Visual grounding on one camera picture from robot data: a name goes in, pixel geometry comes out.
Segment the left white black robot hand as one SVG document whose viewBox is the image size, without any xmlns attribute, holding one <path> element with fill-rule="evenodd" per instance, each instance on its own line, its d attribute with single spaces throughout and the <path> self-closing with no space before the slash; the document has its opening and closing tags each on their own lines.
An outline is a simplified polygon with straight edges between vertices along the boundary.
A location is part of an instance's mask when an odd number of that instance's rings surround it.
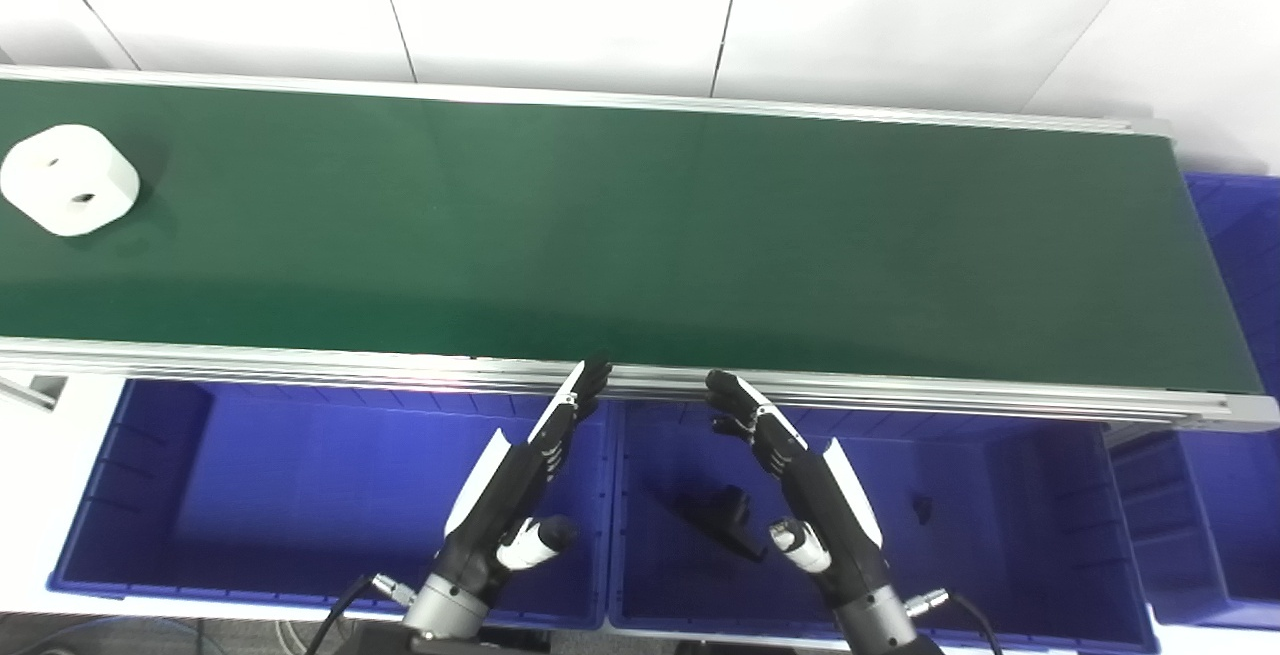
<svg viewBox="0 0 1280 655">
<path fill-rule="evenodd" d="M 463 484 L 445 525 L 431 580 L 445 594 L 463 594 L 492 605 L 511 574 L 561 555 L 579 539 L 566 516 L 536 517 L 548 485 L 568 461 L 576 429 L 598 406 L 612 365 L 602 356 L 584 359 L 557 389 L 525 440 L 504 432 L 490 443 Z"/>
</svg>

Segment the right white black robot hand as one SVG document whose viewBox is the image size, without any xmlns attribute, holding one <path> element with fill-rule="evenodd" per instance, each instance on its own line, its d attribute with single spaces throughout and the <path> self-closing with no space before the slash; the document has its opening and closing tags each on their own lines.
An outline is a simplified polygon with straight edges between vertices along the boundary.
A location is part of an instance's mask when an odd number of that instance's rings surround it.
<svg viewBox="0 0 1280 655">
<path fill-rule="evenodd" d="M 790 514 L 780 551 L 809 574 L 832 609 L 887 603 L 891 581 L 869 503 L 840 444 L 806 443 L 778 406 L 742 377 L 713 368 L 707 400 L 713 430 L 740 438 L 777 478 Z"/>
</svg>

